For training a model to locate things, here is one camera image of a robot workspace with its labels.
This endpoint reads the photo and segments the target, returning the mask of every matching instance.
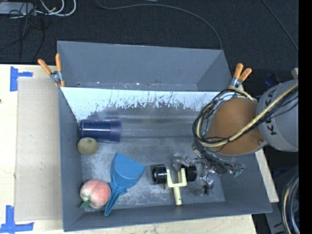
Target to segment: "black carpet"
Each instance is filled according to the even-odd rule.
[[[39,0],[29,1],[38,10]],[[67,10],[73,7],[67,1]],[[38,14],[20,19],[0,16],[0,63],[35,64],[41,58],[55,64],[58,40],[181,48],[222,49],[231,74],[241,62],[253,73],[244,88],[252,96],[263,94],[268,76],[277,82],[292,79],[298,67],[299,0],[77,0],[68,17]],[[44,0],[49,8],[60,0]],[[268,148],[269,166],[293,166],[297,156]]]

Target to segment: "bin floor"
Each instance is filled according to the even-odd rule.
[[[162,184],[153,184],[152,165],[164,164],[167,169],[170,169],[173,182],[177,182],[177,173],[172,167],[172,156],[175,153],[181,153],[187,154],[191,159],[194,158],[193,140],[192,136],[124,137],[117,144],[99,142],[98,151],[94,155],[81,156],[83,180],[98,178],[110,182],[111,163],[115,154],[121,153],[145,165],[146,169],[140,181],[134,187],[128,189],[128,193],[119,197],[114,209],[174,205],[173,190],[165,189]],[[214,180],[214,186],[209,190],[208,194],[203,193],[199,175],[197,175],[195,181],[188,182],[187,187],[181,187],[183,204],[225,201],[219,176],[211,174],[210,178]],[[85,210],[94,211],[89,207],[85,208]]]

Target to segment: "gray plastic bin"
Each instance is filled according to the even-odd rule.
[[[254,153],[237,157],[246,165],[238,177],[215,175],[209,195],[195,194],[198,185],[189,183],[181,189],[182,207],[152,182],[151,165],[172,168],[174,153],[194,154],[189,127],[200,105],[231,81],[223,51],[59,41],[58,53],[66,82],[58,92],[65,231],[272,211]],[[94,156],[81,155],[79,121],[110,116],[121,119],[120,143],[100,143]],[[116,152],[146,165],[145,174],[109,216],[80,208],[82,184],[93,177],[110,182]]]

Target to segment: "blue scoop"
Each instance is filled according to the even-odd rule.
[[[106,205],[105,216],[111,212],[119,196],[138,183],[144,170],[145,166],[137,161],[120,153],[115,155],[110,170],[112,182],[109,185],[112,192]]]

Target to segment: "kiwi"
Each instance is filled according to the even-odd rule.
[[[77,145],[78,151],[84,155],[93,155],[98,150],[98,142],[93,138],[82,138]]]

